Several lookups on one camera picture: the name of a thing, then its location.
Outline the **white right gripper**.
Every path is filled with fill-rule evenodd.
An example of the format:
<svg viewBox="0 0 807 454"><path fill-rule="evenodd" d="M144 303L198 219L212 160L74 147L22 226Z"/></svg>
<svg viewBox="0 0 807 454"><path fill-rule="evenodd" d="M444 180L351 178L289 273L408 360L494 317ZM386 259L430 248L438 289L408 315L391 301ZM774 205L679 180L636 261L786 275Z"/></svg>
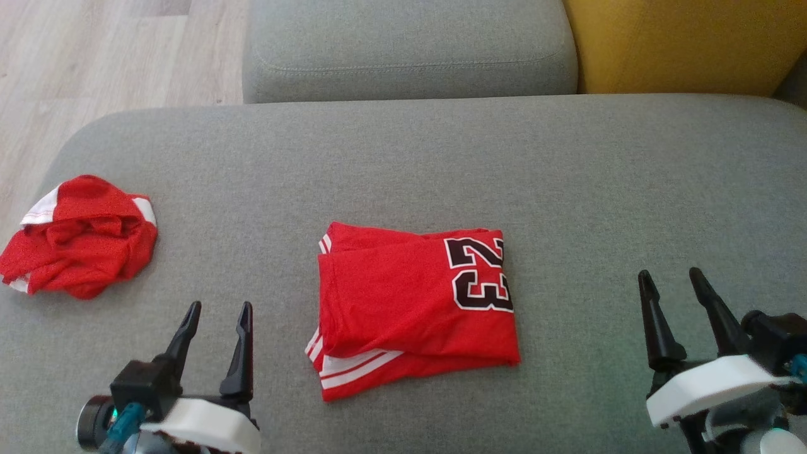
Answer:
<svg viewBox="0 0 807 454"><path fill-rule="evenodd" d="M750 340L734 314L712 287L702 270L690 268L689 278L697 301L708 315L719 358L675 375L646 400L655 428L703 410L740 412L773 407L773 386L795 385L792 375L776 376L749 356ZM648 366L668 373L688 358L676 341L659 305L660 295L648 270L637 277Z"/></svg>

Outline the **yellow sofa cushion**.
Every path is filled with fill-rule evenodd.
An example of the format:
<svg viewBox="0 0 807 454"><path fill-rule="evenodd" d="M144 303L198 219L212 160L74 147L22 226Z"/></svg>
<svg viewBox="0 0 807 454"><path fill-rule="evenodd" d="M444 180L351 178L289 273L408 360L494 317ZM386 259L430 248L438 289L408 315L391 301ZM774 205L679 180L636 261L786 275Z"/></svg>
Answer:
<svg viewBox="0 0 807 454"><path fill-rule="evenodd" d="M807 0L563 0L586 94L769 97L807 50Z"/></svg>

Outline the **grey sofa seat cushion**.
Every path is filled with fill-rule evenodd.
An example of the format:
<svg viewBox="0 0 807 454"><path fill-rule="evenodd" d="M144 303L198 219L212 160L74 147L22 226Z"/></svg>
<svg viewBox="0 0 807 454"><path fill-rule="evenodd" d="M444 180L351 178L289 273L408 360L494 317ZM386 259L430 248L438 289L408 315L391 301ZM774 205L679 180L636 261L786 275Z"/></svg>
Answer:
<svg viewBox="0 0 807 454"><path fill-rule="evenodd" d="M183 385L215 394L244 301L266 454L688 454L649 422L637 273L692 359L717 348L688 270L737 317L807 318L807 111L767 98L567 95L115 113L40 191L92 173L149 195L159 237L92 301L0 284L0 454L87 454L84 403L201 301ZM303 349L332 221L500 229L523 362L327 404Z"/></svg>

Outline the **red shorts with white band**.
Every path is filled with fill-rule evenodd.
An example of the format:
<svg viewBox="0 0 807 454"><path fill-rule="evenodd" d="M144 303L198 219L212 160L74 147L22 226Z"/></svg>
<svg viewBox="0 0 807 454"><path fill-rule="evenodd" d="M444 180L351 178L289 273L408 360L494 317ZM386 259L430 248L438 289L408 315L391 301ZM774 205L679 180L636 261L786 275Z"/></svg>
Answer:
<svg viewBox="0 0 807 454"><path fill-rule="evenodd" d="M0 253L0 280L21 293L64 291L90 300L152 261L152 201L94 175L61 183L24 216Z"/></svg>

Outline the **red jersey with number 23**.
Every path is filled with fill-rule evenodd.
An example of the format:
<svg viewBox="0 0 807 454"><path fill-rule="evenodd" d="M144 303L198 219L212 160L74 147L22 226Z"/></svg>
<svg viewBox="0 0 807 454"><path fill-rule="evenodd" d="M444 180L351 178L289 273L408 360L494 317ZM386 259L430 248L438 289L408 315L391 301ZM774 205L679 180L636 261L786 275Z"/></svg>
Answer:
<svg viewBox="0 0 807 454"><path fill-rule="evenodd" d="M501 230L332 222L319 247L319 324L305 353L325 402L521 362Z"/></svg>

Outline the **grey sofa back cushion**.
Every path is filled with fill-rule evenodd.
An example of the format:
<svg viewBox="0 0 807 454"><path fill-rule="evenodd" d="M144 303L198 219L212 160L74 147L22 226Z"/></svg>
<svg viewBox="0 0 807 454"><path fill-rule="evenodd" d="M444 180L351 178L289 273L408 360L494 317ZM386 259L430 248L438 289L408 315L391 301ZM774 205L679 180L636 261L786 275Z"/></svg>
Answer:
<svg viewBox="0 0 807 454"><path fill-rule="evenodd" d="M251 0L245 103L568 95L562 0Z"/></svg>

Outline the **small grey sofa cushion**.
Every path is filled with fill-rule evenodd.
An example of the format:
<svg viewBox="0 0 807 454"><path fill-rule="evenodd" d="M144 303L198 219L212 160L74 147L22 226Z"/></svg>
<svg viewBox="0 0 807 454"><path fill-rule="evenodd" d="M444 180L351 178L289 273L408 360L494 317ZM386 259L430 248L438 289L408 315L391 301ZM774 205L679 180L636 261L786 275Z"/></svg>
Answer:
<svg viewBox="0 0 807 454"><path fill-rule="evenodd" d="M799 106L807 111L807 50L796 61L773 98Z"/></svg>

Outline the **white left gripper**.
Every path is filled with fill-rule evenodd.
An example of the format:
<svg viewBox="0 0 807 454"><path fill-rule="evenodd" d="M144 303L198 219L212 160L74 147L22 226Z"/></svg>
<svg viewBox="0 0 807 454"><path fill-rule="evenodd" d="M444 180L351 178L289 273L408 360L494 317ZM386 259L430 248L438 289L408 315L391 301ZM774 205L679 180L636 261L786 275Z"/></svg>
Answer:
<svg viewBox="0 0 807 454"><path fill-rule="evenodd" d="M181 380L190 343L197 333L202 303L190 304L164 353L153 362ZM238 340L225 376L222 399L253 399L253 305L245 301L236 323ZM159 422L139 427L139 454L260 454L259 428L243 413L202 399L178 399Z"/></svg>

